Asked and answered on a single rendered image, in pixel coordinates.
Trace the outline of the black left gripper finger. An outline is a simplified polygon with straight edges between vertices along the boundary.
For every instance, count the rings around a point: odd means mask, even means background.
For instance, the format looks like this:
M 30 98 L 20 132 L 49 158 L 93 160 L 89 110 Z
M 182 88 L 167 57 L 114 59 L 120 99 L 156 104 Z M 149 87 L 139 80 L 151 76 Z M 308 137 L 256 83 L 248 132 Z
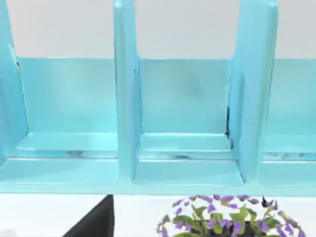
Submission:
M 114 197 L 106 195 L 62 237 L 114 237 Z

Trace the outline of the light blue rack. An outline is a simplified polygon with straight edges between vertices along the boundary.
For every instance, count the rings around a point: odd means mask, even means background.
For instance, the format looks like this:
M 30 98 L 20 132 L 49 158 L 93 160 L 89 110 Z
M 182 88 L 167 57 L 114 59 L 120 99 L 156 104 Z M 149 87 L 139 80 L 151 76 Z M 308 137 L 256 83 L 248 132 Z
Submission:
M 316 197 L 316 59 L 276 59 L 278 4 L 241 0 L 232 59 L 19 57 L 0 0 L 0 193 Z

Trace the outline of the purple flowering potted plant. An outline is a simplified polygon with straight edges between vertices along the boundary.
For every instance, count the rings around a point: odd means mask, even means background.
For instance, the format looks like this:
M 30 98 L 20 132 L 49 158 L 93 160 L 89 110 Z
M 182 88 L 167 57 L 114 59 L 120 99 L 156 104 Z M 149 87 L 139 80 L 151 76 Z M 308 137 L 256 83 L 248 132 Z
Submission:
M 248 195 L 195 195 L 173 203 L 173 217 L 164 215 L 159 237 L 307 237 L 275 200 Z

